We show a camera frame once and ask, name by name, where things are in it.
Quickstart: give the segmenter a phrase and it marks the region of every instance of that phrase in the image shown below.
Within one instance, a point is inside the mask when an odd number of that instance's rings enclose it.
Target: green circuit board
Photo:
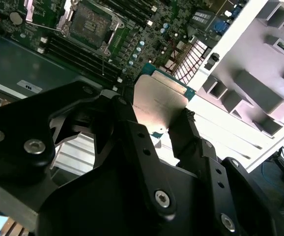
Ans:
[[[172,74],[191,47],[187,23],[199,2],[1,0],[0,27],[11,40],[110,88],[119,77],[136,78],[146,63]]]

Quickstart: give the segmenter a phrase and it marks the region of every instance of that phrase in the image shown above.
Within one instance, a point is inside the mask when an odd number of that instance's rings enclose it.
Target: white label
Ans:
[[[24,87],[25,89],[28,89],[29,91],[32,91],[34,93],[40,93],[43,89],[40,87],[37,87],[25,80],[21,80],[20,82],[17,83],[17,85]]]

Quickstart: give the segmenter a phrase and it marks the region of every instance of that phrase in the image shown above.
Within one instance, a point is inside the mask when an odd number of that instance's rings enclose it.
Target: ram slot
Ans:
[[[132,12],[126,8],[123,8],[119,4],[111,1],[111,0],[102,0],[107,6],[110,6],[112,9],[114,9],[117,13],[126,16],[133,22],[137,23],[138,25],[144,27],[146,25],[146,19],[144,17],[138,16],[135,12]]]
[[[56,35],[50,37],[46,46],[46,54],[54,56],[87,74],[110,82],[116,81],[120,74],[120,69],[105,62],[103,75],[103,60],[101,58]]]
[[[134,11],[135,13],[143,13],[144,16],[150,20],[152,17],[153,12],[150,8],[147,8],[142,3],[137,1],[126,1],[126,0],[113,0],[114,2],[118,3],[119,5],[126,7],[128,10]]]

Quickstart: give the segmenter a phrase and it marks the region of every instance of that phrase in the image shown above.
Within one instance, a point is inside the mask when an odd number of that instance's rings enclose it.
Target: blue cable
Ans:
[[[272,186],[275,187],[275,190],[277,190],[279,193],[281,193],[284,196],[284,191],[282,189],[280,189],[280,187],[278,187],[275,183],[273,183],[271,180],[269,180],[265,175],[264,175],[264,163],[262,163],[261,165],[261,173],[263,178]]]

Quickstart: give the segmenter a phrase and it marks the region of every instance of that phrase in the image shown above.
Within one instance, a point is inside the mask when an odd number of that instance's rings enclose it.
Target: silver metal plate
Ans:
[[[141,75],[135,85],[133,108],[150,134],[164,134],[187,104],[186,97],[149,75]]]

